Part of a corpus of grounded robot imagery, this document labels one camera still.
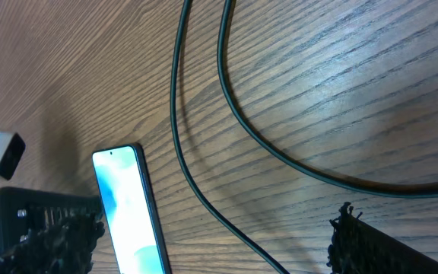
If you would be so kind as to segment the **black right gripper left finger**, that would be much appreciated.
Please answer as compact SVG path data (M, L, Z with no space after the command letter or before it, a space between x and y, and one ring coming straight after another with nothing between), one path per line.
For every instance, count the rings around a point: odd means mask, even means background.
M0 255L0 274L88 274L104 232L104 223L94 214L74 215L45 231L29 231L28 239Z

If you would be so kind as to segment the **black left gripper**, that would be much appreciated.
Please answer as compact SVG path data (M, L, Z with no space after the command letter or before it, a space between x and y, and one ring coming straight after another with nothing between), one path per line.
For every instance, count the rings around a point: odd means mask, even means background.
M0 189L0 253L30 231L46 230L73 215L103 215L99 196L74 196L16 187Z

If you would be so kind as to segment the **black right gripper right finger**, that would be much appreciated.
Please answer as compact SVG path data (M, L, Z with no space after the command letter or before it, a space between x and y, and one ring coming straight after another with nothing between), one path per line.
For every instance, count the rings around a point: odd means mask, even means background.
M338 274L438 274L438 262L371 227L345 202L328 246L327 267Z

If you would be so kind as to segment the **blue Galaxy smartphone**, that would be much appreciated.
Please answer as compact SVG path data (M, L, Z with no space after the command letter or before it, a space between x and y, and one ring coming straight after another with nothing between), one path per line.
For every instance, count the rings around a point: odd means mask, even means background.
M171 274L142 147L98 150L92 163L119 271Z

